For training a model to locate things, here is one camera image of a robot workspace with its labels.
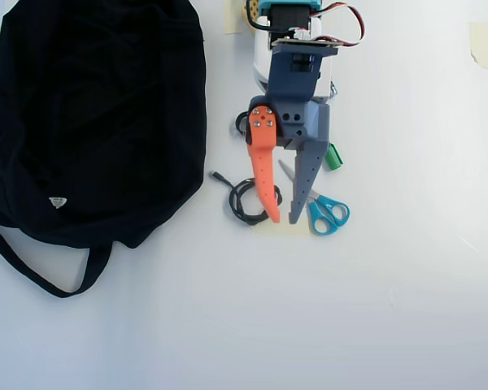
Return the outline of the blue-grey gripper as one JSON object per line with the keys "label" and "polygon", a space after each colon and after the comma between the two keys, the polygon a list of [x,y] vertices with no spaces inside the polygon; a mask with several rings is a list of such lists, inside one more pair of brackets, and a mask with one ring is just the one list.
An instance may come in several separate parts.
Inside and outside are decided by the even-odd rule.
{"label": "blue-grey gripper", "polygon": [[329,42],[276,42],[255,56],[255,79],[264,94],[251,100],[246,145],[258,198],[274,223],[281,213],[273,149],[296,150],[289,213],[290,224],[296,224],[328,149],[331,58],[337,54]]}

